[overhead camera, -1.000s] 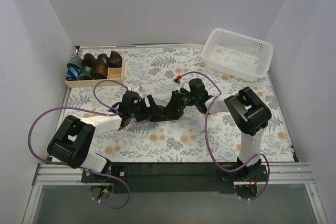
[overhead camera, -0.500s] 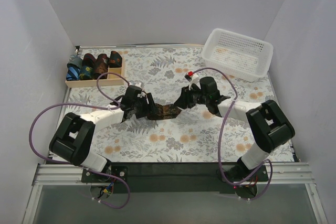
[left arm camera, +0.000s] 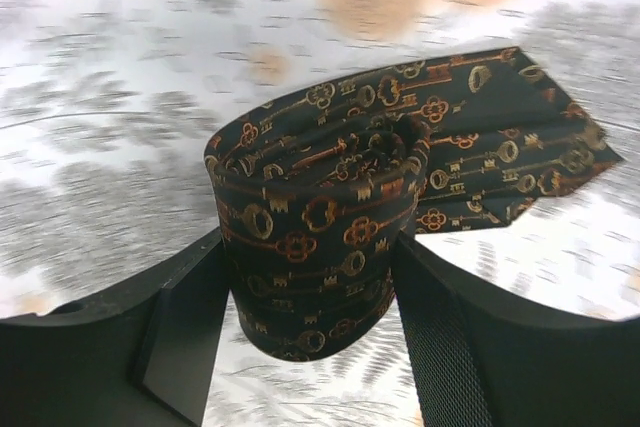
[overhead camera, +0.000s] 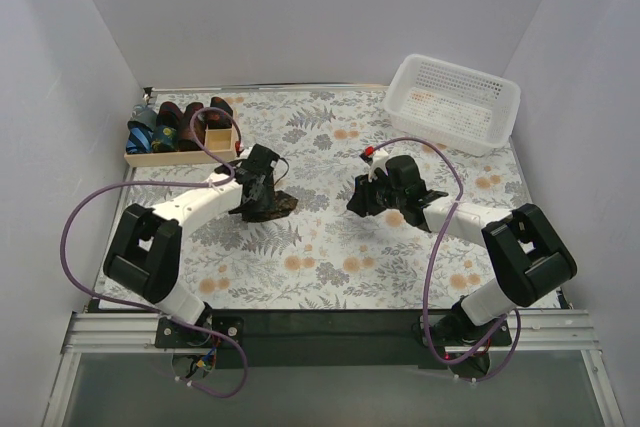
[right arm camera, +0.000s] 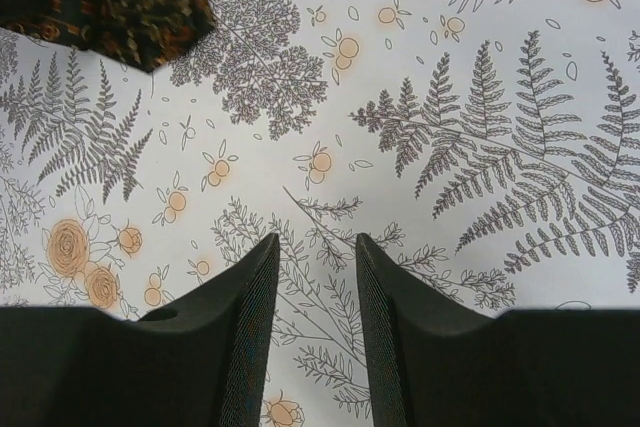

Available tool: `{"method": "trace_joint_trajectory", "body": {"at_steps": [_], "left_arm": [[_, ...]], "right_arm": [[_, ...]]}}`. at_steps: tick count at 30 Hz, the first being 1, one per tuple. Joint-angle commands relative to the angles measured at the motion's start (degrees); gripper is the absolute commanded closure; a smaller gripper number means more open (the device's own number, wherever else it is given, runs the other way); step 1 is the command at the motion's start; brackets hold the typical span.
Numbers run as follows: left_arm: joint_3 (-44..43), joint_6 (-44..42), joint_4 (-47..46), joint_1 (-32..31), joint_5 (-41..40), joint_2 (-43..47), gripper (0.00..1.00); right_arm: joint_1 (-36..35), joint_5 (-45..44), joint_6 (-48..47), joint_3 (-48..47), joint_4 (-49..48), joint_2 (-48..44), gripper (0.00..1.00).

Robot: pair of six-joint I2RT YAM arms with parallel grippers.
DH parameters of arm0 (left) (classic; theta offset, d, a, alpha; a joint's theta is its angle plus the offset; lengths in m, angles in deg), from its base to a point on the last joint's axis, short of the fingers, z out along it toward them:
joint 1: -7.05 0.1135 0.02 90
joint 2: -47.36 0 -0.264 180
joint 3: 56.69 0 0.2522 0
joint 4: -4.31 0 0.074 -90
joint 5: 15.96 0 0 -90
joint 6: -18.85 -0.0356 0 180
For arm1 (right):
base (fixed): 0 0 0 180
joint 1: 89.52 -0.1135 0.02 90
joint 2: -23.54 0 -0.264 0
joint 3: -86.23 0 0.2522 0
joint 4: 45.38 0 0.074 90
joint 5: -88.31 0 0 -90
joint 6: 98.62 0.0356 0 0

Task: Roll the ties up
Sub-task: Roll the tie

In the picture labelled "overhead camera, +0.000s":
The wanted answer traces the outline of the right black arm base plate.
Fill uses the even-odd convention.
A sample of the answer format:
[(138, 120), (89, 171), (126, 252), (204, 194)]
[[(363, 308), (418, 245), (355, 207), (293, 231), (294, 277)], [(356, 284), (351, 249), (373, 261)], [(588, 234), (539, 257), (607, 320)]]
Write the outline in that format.
[[(460, 346), (470, 348), (475, 345), (492, 327), (493, 322), (483, 326), (473, 326), (464, 334), (446, 333), (443, 328), (430, 326), (432, 343), (435, 347)], [(411, 325), (411, 333), (419, 345), (428, 346), (427, 337), (423, 329), (423, 318), (420, 317)], [(503, 321), (482, 347), (508, 347), (512, 345), (512, 336), (506, 321)]]

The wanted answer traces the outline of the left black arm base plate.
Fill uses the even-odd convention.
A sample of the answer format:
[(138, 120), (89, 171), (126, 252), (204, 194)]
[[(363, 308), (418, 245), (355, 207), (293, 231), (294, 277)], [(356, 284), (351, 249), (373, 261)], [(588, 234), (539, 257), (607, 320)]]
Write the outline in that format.
[[(203, 328), (222, 333), (241, 343), (244, 331), (244, 320), (235, 316), (209, 317)], [(166, 317), (158, 321), (154, 346), (164, 349), (195, 349), (212, 347), (219, 338), (208, 333), (182, 326)]]

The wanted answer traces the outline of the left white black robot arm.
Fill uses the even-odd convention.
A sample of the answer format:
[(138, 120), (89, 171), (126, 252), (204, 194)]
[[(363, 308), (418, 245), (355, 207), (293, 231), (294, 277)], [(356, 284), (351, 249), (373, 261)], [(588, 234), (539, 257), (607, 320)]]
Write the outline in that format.
[(206, 303), (179, 280), (183, 240), (224, 214), (273, 211), (274, 169), (279, 160), (274, 151), (256, 144), (169, 201), (152, 207), (130, 205), (110, 244), (104, 274), (180, 321), (178, 334), (188, 345), (205, 345), (213, 324), (205, 316)]

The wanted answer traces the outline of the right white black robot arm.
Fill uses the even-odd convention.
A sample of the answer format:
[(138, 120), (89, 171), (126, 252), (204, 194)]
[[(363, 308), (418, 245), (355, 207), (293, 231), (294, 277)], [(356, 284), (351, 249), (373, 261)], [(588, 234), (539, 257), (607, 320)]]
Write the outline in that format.
[(445, 233), (488, 252), (493, 279), (431, 326), (434, 341), (475, 344), (500, 316), (531, 306), (576, 275), (575, 260), (538, 206), (526, 203), (508, 210), (457, 202), (428, 189), (408, 155), (367, 149), (361, 157), (369, 170), (354, 181), (349, 211), (368, 217), (397, 210), (413, 227)]

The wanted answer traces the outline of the black tie with gold keys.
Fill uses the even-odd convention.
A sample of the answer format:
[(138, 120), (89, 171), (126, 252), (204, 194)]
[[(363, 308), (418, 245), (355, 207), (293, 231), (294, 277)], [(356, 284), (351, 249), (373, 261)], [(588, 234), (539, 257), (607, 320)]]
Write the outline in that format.
[(298, 199), (284, 191), (275, 191), (273, 200), (266, 200), (252, 205), (242, 214), (242, 220), (247, 223), (263, 223), (288, 217), (298, 205)]

